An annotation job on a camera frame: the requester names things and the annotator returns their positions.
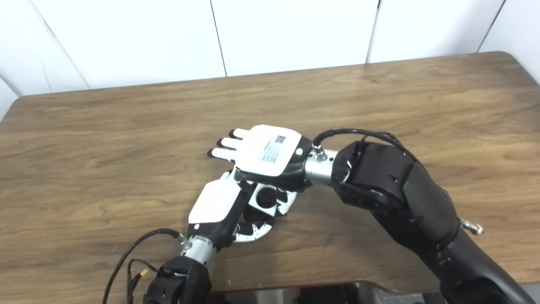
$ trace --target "screw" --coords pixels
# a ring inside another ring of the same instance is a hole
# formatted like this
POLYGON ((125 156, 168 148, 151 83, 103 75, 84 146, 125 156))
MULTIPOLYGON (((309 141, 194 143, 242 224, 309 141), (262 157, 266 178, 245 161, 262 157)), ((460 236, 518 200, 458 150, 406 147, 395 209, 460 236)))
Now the screw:
POLYGON ((460 219, 460 225, 463 229, 470 231, 474 235, 481 235, 484 233, 484 228, 482 226, 471 223, 465 219, 460 219))

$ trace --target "wood grain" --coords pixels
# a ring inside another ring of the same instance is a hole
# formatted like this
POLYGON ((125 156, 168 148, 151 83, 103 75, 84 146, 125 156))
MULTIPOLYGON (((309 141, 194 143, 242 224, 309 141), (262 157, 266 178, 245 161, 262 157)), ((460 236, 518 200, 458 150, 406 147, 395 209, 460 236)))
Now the wood grain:
MULTIPOLYGON (((100 301, 125 248, 150 229, 185 231, 204 184, 231 167, 207 150, 255 124, 311 138, 391 131, 458 213, 484 225, 479 246, 517 281, 540 281, 539 117, 538 85, 500 52, 23 97, 0 124, 0 302, 100 301)), ((178 251, 163 236, 133 256, 160 265, 178 251)), ((367 212, 327 188, 301 194, 261 240, 220 252, 211 275, 214 290, 437 288, 367 212)), ((122 271, 111 303, 124 281, 122 271)))

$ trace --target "white wall panel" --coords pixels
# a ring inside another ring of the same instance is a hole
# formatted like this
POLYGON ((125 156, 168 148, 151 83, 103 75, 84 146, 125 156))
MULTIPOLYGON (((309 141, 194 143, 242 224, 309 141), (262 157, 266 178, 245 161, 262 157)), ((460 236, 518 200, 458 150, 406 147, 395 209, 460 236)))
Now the white wall panel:
POLYGON ((540 83, 540 0, 508 0, 480 52, 505 51, 540 83))
POLYGON ((365 63, 378 0, 212 0, 228 76, 365 63))
POLYGON ((21 95, 89 88, 25 0, 0 1, 0 75, 21 95))
POLYGON ((0 121, 4 118, 9 108, 19 96, 9 88, 9 86, 0 78, 0 121))
POLYGON ((369 62, 475 53, 503 0, 382 0, 369 62))
POLYGON ((33 0, 91 88, 223 77, 210 0, 33 0))

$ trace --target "robotic arm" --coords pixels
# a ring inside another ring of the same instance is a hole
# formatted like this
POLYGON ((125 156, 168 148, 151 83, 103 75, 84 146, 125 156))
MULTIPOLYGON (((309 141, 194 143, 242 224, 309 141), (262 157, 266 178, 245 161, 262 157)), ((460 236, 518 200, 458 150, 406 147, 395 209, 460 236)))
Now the robotic arm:
POLYGON ((345 204, 371 212, 397 243, 412 250, 437 276, 448 303, 534 304, 464 231, 481 234, 482 227, 457 216, 448 193, 392 134, 339 129, 311 141, 290 129, 257 125, 229 135, 208 155, 234 162, 235 168, 207 184, 190 214, 184 250, 162 266, 145 303, 203 303, 211 289, 206 267, 212 256, 235 239, 254 235, 256 228, 271 226, 273 217, 280 215, 279 207, 274 214, 259 208, 258 213, 268 216, 260 218, 262 222, 251 228, 237 224, 246 206, 254 205, 249 204, 252 198, 257 200, 255 189, 272 187, 269 192, 274 194, 267 201, 286 193, 292 200, 282 202, 290 201, 290 207, 296 192, 317 184, 332 187, 345 204), (340 151, 323 149, 325 138, 346 133, 363 138, 340 151), (366 141, 367 137, 390 145, 366 141), (218 193, 220 201, 228 202, 219 208, 218 193))

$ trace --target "label sticker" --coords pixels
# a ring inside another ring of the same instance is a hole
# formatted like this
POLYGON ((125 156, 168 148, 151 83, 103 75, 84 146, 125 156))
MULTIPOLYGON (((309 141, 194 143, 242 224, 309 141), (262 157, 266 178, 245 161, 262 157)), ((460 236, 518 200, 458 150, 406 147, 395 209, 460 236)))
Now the label sticker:
POLYGON ((269 163, 275 163, 278 160, 279 152, 282 149, 285 139, 285 136, 278 135, 275 137, 274 140, 268 141, 264 149, 262 150, 261 155, 259 156, 259 160, 269 163))

